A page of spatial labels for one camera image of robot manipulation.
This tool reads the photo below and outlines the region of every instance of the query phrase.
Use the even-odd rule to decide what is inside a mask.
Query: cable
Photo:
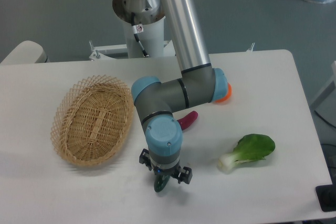
[[[329,146],[336,147],[336,145],[334,145],[334,144],[321,144],[321,145],[329,145]]]
[[[329,127],[332,127],[332,128],[334,128],[334,129],[336,129],[336,126],[335,126],[335,125],[329,123],[329,122],[328,122],[326,119],[324,119],[324,117],[321,116],[316,110],[314,110],[314,112],[315,112],[315,114],[316,114],[322,121],[324,121]]]
[[[131,13],[131,25],[132,27],[135,26],[135,13]],[[139,43],[140,47],[141,47],[141,50],[142,50],[142,53],[143,53],[143,56],[144,57],[149,57],[149,54],[146,52],[146,50],[144,49],[139,37],[138,37],[138,34],[137,34],[137,31],[133,31],[134,33],[134,37],[135,37],[135,40]]]

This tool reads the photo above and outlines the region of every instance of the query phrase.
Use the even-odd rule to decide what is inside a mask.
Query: woven basket
[[[100,164],[122,146],[133,118],[130,89],[117,78],[93,76],[75,84],[51,129],[55,151],[80,166]]]

